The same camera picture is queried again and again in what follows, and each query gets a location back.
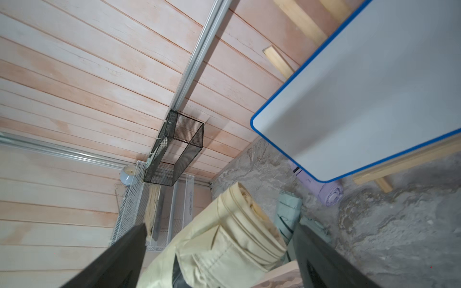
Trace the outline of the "beige umbrella black band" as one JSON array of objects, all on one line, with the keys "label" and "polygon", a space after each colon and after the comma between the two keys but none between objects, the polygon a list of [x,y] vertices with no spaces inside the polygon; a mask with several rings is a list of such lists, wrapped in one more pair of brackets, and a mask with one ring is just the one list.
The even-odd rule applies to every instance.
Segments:
[{"label": "beige umbrella black band", "polygon": [[139,288],[250,288],[286,253],[279,230],[236,182],[150,263]]}]

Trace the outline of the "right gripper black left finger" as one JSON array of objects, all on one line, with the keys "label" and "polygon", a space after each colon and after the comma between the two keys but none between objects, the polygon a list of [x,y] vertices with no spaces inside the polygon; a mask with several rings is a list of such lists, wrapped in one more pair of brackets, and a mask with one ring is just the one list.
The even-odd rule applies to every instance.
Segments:
[{"label": "right gripper black left finger", "polygon": [[146,226],[132,227],[64,288],[134,288],[146,252]]}]

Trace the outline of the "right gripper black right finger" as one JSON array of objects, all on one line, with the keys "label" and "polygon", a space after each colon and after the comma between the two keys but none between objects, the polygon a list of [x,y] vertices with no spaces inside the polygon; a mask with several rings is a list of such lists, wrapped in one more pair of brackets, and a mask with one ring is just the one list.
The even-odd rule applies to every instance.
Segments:
[{"label": "right gripper black right finger", "polygon": [[292,243],[305,288],[379,286],[307,226],[296,226]]}]

